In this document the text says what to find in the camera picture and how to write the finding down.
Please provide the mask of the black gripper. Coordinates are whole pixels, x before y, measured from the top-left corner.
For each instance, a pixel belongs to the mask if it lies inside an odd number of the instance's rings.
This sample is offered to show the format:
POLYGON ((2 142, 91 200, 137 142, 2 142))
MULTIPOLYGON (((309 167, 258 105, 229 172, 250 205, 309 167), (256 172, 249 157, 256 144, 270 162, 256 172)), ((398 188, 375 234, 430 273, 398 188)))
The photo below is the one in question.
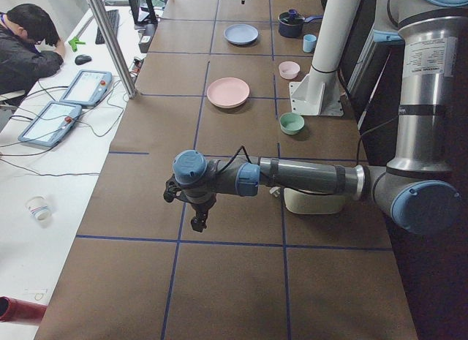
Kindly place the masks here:
POLYGON ((216 197, 190 197, 195 214, 191 219, 191 227, 195 232, 202 232, 207 228, 208 212, 215 205, 216 197))

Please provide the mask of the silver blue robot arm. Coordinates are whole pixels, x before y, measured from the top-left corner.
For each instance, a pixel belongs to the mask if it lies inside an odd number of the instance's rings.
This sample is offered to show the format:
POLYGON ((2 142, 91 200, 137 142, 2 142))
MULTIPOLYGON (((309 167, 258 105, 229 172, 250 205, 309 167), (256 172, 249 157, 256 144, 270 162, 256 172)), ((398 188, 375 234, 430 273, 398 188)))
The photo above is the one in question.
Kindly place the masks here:
POLYGON ((369 199, 405 230, 427 235, 451 226, 461 196, 446 178, 445 127, 453 91, 458 39, 467 27, 467 0, 377 0, 374 40, 404 42, 396 153, 384 167, 342 167, 249 157, 228 161, 181 152, 164 199, 195 210, 193 230, 206 227, 218 194, 254 196, 281 186, 314 197, 369 199))

